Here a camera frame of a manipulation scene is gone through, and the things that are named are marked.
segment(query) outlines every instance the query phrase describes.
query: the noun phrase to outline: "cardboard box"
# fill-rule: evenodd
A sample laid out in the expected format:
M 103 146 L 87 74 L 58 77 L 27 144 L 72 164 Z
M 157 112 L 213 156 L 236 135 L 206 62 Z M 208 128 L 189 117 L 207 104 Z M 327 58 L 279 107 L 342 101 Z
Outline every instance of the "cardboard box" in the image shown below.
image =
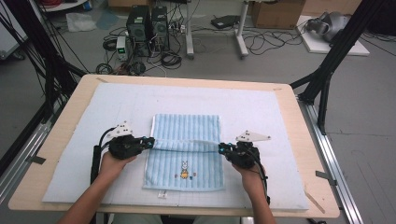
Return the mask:
M 318 17 L 325 11 L 352 15 L 360 3 L 361 0 L 306 0 L 302 15 Z
M 252 20 L 257 28 L 294 29 L 305 0 L 282 0 L 275 4 L 255 3 Z
M 151 6 L 151 0 L 108 0 L 110 7 Z

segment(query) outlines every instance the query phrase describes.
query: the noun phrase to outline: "forearm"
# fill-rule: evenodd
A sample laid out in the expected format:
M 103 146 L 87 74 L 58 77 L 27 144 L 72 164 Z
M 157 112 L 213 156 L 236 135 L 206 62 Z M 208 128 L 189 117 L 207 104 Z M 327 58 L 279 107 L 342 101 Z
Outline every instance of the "forearm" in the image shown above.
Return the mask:
M 98 177 L 58 221 L 64 223 L 89 223 L 110 188 L 112 181 Z
M 271 209 L 265 199 L 264 194 L 249 196 L 253 207 L 255 224 L 273 224 L 276 223 Z

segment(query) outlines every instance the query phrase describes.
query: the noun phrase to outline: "striped towel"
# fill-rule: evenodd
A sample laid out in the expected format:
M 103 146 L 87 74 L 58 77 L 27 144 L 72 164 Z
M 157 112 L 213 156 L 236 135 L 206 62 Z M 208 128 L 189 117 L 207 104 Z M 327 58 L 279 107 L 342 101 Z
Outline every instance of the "striped towel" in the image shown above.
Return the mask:
M 148 153 L 144 188 L 224 189 L 219 116 L 159 114 L 152 136 L 155 145 Z

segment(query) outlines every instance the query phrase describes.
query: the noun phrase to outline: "black metal pole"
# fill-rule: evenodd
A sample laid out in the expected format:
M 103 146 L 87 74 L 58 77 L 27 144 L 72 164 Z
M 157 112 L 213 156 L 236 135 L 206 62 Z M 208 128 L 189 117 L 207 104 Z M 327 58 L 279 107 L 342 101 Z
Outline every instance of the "black metal pole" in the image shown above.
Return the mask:
M 326 134 L 324 126 L 332 75 L 386 1 L 389 0 L 362 0 L 320 67 L 313 74 L 290 84 L 295 89 L 308 83 L 304 92 L 299 94 L 299 99 L 308 105 L 312 105 L 321 92 L 318 126 L 322 134 Z

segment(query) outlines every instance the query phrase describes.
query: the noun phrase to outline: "plastic bag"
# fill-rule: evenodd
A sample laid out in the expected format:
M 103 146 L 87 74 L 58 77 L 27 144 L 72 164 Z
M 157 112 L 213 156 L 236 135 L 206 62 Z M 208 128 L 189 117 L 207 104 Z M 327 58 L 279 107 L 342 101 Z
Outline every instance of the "plastic bag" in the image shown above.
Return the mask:
M 96 29 L 95 22 L 89 15 L 80 13 L 67 13 L 66 20 L 69 32 L 91 31 Z

